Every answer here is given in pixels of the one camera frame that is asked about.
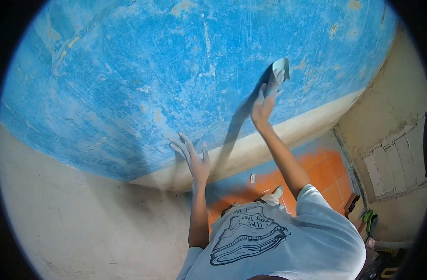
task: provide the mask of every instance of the blue climbing wall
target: blue climbing wall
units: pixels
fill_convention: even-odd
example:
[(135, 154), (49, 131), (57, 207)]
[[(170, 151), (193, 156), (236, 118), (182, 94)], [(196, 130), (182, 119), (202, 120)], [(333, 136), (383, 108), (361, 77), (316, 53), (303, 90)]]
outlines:
[(209, 149), (256, 132), (239, 109), (279, 58), (291, 81), (273, 124), (366, 87), (395, 29), (380, 0), (52, 0), (13, 56), (0, 123), (62, 163), (130, 181), (174, 163), (179, 131)]

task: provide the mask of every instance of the hand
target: hand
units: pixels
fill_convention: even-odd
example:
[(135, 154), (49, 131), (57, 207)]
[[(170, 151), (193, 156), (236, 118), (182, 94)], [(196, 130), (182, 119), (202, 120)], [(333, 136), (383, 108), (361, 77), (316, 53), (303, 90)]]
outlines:
[(206, 186), (207, 177), (210, 173), (210, 159), (207, 152), (207, 145), (205, 142), (203, 143), (203, 159), (201, 159), (195, 151), (192, 142), (190, 142), (182, 132), (179, 133), (179, 136), (184, 140), (185, 144), (181, 141), (169, 138), (172, 142), (170, 143), (170, 147), (186, 159), (188, 168), (193, 177), (192, 188), (196, 191), (196, 188)]
[(269, 78), (269, 84), (263, 83), (259, 90), (259, 96), (254, 102), (251, 119), (259, 132), (268, 126), (269, 115), (276, 104), (276, 98), (281, 93), (277, 88), (282, 84), (285, 70), (275, 70)]

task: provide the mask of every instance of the printed graphic on shirt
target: printed graphic on shirt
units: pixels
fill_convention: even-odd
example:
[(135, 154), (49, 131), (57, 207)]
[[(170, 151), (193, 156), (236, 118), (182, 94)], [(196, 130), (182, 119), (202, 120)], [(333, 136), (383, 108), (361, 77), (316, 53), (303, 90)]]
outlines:
[(265, 217), (263, 207), (239, 208), (210, 254), (211, 265), (224, 265), (276, 248), (290, 235), (285, 227)]

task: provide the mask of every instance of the white shoe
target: white shoe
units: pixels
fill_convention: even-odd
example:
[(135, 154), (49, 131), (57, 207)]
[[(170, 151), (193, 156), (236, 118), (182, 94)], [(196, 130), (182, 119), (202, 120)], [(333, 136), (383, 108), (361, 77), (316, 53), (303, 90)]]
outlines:
[(273, 192), (273, 194), (276, 198), (278, 199), (281, 198), (283, 194), (283, 186), (282, 185), (278, 186), (277, 189)]

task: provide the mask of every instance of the white t-shirt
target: white t-shirt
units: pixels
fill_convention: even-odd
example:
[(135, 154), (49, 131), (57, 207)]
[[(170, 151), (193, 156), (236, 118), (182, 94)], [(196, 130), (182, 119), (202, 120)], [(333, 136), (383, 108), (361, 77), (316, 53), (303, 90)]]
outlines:
[(210, 243), (188, 249), (177, 280), (248, 279), (256, 275), (290, 280), (354, 280), (366, 259), (353, 224), (306, 185), (296, 217), (285, 209), (246, 203), (212, 224)]

